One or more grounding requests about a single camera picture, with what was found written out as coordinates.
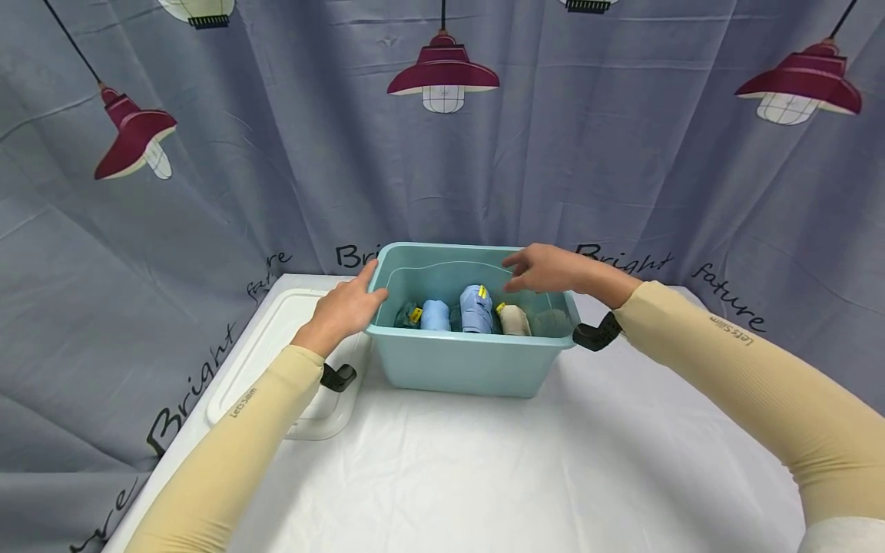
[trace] hand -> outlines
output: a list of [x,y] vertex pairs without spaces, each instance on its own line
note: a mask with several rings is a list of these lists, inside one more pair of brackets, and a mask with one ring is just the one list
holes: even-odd
[[328,357],[344,338],[365,330],[388,296],[385,288],[366,293],[377,266],[378,260],[373,259],[355,279],[339,283],[323,296],[313,318],[298,330],[292,345]]
[[575,290],[592,270],[592,259],[549,244],[532,244],[507,259],[502,265],[513,267],[513,276],[504,285],[505,292],[565,292]]

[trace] left hand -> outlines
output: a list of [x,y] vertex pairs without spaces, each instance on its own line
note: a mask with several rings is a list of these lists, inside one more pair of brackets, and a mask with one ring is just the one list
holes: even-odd
[[292,345],[328,357],[344,338],[365,330],[388,297],[385,288],[366,293],[377,266],[378,260],[373,259],[355,279],[340,282],[323,296],[317,302],[313,318],[298,330]]

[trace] gray curtain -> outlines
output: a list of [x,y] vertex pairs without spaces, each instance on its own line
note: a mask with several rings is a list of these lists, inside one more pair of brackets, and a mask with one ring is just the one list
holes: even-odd
[[107,87],[177,121],[169,178],[96,180],[96,79],[42,2],[2,9],[0,550],[100,550],[273,280],[393,241],[687,286],[885,411],[885,4],[835,38],[860,112],[784,126],[735,92],[848,0],[449,0],[500,80],[452,114],[388,94],[438,0],[213,2],[54,3]]

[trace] beige arm sleeve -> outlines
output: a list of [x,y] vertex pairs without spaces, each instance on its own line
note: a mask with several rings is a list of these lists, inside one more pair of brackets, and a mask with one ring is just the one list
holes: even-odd
[[826,375],[657,282],[615,312],[627,339],[710,398],[793,474],[807,526],[885,519],[885,419]]
[[194,448],[126,553],[220,553],[292,424],[319,389],[323,358],[287,346]]

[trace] red pendant lamp print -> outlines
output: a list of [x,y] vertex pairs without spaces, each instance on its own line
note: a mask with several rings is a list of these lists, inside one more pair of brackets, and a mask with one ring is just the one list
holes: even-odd
[[179,21],[196,30],[227,27],[236,0],[158,0]]
[[169,164],[169,157],[160,146],[160,141],[175,130],[177,125],[175,119],[165,111],[142,110],[128,96],[105,85],[98,78],[96,70],[83,55],[49,0],[43,0],[43,3],[49,8],[52,17],[95,77],[104,100],[104,110],[117,128],[117,139],[98,163],[96,180],[124,177],[145,165],[159,179],[166,180],[172,177],[172,166]]
[[618,0],[559,0],[566,9],[576,13],[606,13]]
[[394,77],[388,94],[422,94],[425,109],[433,113],[454,113],[464,107],[467,92],[485,92],[501,86],[491,69],[470,61],[464,44],[458,44],[445,28],[445,0],[442,0],[440,31],[421,49],[415,65]]
[[793,52],[771,71],[745,82],[735,96],[759,99],[756,114],[784,126],[804,123],[817,110],[860,113],[860,93],[845,80],[848,59],[839,55],[835,45],[835,35],[856,2],[850,1],[827,38],[801,52]]

